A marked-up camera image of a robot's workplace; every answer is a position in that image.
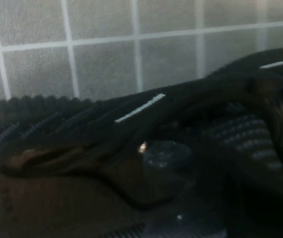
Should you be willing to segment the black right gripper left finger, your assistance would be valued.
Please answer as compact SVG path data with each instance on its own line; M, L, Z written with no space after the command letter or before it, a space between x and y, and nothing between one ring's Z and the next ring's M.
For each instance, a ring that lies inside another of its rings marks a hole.
M195 159L190 146L173 140L150 140L139 146L138 153L147 184L163 195L146 205L186 205L194 200Z

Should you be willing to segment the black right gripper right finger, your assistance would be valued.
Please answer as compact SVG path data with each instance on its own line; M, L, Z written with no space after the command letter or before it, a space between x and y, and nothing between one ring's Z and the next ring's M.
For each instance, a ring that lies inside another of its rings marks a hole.
M204 124L202 162L222 190L230 238L283 238L283 146L262 118Z

